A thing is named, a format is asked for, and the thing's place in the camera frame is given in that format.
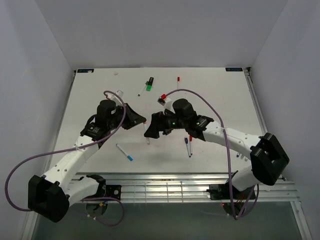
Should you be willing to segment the dark blue capped pen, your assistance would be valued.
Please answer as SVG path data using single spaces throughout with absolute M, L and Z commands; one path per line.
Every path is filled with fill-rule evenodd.
M 184 142 L 185 142 L 185 145 L 186 145 L 188 157 L 190 158 L 191 157 L 191 151 L 190 151 L 189 140 L 188 140 L 187 137 L 184 137 Z

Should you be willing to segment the red capped white pen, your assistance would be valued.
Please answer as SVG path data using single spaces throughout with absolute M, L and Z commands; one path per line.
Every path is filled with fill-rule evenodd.
M 192 141 L 193 141 L 193 137 L 192 137 L 191 135 L 189 135 L 189 151 L 190 151 L 190 156 L 193 155 Z

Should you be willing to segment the blue capped white pen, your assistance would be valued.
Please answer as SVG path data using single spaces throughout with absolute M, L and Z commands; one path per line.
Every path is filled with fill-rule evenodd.
M 129 159 L 131 162 L 133 161 L 133 158 L 117 143 L 116 148 L 126 156 L 127 159 Z

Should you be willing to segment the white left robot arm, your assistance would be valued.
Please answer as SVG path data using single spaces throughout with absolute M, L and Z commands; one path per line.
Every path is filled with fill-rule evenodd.
M 28 208 L 50 221 L 59 222 L 70 206 L 85 199 L 100 200 L 106 196 L 106 180 L 98 174 L 71 182 L 76 173 L 105 143 L 105 137 L 122 127 L 129 130 L 146 121 L 128 104 L 102 100 L 80 132 L 75 149 L 42 176 L 34 175 L 28 182 Z

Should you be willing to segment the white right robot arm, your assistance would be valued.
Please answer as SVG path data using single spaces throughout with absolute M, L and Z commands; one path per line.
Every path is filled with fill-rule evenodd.
M 290 162 L 277 137 L 269 132 L 260 136 L 222 127 L 212 118 L 198 115 L 184 98 L 174 101 L 172 108 L 153 113 L 144 136 L 158 139 L 160 134 L 168 135 L 172 130 L 184 129 L 194 139 L 229 147 L 248 158 L 251 166 L 234 173 L 231 183 L 226 185 L 226 194 L 232 199 L 260 183 L 273 186 Z

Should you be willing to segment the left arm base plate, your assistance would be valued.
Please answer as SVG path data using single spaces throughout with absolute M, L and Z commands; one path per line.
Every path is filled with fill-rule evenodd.
M 104 197 L 121 200 L 122 186 L 119 184 L 109 184 L 105 186 Z

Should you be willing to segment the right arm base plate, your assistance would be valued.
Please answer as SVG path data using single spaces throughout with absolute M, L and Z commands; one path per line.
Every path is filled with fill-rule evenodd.
M 206 189 L 206 192 L 209 193 L 209 198 L 211 200 L 227 200 L 231 197 L 228 183 L 210 184 Z M 236 194 L 233 193 L 233 188 L 231 188 L 231 192 L 232 196 L 235 197 Z

